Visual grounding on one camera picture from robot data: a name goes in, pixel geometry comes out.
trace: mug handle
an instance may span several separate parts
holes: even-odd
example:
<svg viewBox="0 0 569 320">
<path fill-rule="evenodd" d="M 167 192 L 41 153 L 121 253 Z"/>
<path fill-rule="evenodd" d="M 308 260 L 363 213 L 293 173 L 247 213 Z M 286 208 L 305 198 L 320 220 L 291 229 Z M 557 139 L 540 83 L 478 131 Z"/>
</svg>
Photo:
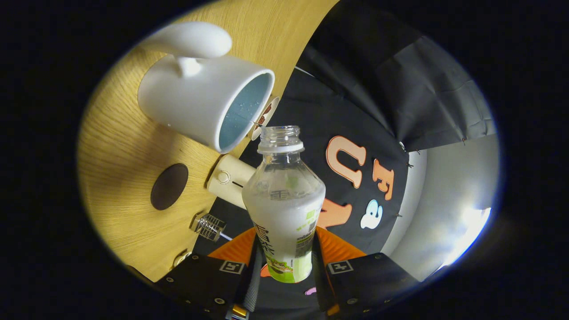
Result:
<svg viewBox="0 0 569 320">
<path fill-rule="evenodd" d="M 211 59 L 229 52 L 233 42 L 223 28 L 202 21 L 174 23 L 140 43 L 146 50 L 165 52 L 176 57 L 183 77 L 199 72 L 196 59 Z"/>
</svg>

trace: wooden table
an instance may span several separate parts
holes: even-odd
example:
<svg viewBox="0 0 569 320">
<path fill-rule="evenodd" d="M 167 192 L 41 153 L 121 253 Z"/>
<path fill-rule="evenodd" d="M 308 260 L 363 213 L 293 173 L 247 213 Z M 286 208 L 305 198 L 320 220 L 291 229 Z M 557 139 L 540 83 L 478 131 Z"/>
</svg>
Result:
<svg viewBox="0 0 569 320">
<path fill-rule="evenodd" d="M 233 38 L 229 54 L 272 69 L 272 94 L 281 96 L 308 40 L 337 1 L 226 0 L 176 22 L 207 21 L 226 29 Z M 138 107 L 142 77 L 164 55 L 135 47 L 112 67 L 88 102 L 78 145 L 80 190 L 95 229 L 122 262 L 151 281 L 163 277 L 180 252 L 192 250 L 197 234 L 189 230 L 190 220 L 209 211 L 216 198 L 205 184 L 220 157 Z M 231 154 L 239 157 L 249 141 Z M 188 182 L 176 203 L 158 211 L 150 192 L 174 163 L 188 167 Z"/>
</svg>

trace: metal spring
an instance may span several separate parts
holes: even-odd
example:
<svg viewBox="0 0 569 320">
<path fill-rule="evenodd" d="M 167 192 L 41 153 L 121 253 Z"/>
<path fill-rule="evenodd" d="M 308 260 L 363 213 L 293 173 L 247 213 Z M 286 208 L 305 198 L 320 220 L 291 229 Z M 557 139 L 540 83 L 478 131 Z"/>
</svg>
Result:
<svg viewBox="0 0 569 320">
<path fill-rule="evenodd" d="M 231 241 L 232 238 L 228 237 L 227 235 L 223 234 L 223 232 L 221 232 L 221 228 L 219 227 L 219 224 L 221 222 L 222 221 L 220 219 L 210 214 L 206 214 L 197 222 L 196 233 L 212 241 L 215 240 L 216 235 L 218 234 L 223 238 L 226 238 L 227 240 Z"/>
</svg>

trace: plastic bottle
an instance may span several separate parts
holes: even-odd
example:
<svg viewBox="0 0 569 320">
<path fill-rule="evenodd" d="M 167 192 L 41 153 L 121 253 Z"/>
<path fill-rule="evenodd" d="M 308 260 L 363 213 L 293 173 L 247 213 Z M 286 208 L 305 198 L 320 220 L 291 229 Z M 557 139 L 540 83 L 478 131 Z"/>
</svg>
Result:
<svg viewBox="0 0 569 320">
<path fill-rule="evenodd" d="M 285 283 L 312 271 L 312 241 L 324 202 L 324 183 L 300 159 L 297 126 L 263 127 L 257 152 L 263 162 L 242 197 L 267 257 L 271 276 Z"/>
</svg>

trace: orange letter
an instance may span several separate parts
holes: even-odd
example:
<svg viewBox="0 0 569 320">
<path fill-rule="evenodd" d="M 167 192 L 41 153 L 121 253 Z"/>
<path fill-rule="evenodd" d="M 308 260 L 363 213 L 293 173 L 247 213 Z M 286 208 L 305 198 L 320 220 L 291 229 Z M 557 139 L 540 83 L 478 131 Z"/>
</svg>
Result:
<svg viewBox="0 0 569 320">
<path fill-rule="evenodd" d="M 395 177 L 395 172 L 393 170 L 388 171 L 380 165 L 380 162 L 375 159 L 373 161 L 373 180 L 377 181 L 380 179 L 381 182 L 377 184 L 377 187 L 383 191 L 387 192 L 385 194 L 385 200 L 391 200 L 391 195 L 393 193 L 393 179 Z"/>
<path fill-rule="evenodd" d="M 328 199 L 324 199 L 322 211 L 320 212 L 316 225 L 320 228 L 326 229 L 326 227 L 331 227 L 333 225 L 344 224 L 348 221 L 350 214 L 352 214 L 351 204 L 348 203 L 342 207 Z"/>
<path fill-rule="evenodd" d="M 357 189 L 361 184 L 361 170 L 352 171 L 341 164 L 337 157 L 338 151 L 340 150 L 356 158 L 358 164 L 363 166 L 365 163 L 365 148 L 358 147 L 355 143 L 342 136 L 333 137 L 326 148 L 326 161 L 328 162 L 328 166 L 337 174 L 350 180 L 354 188 Z"/>
</svg>

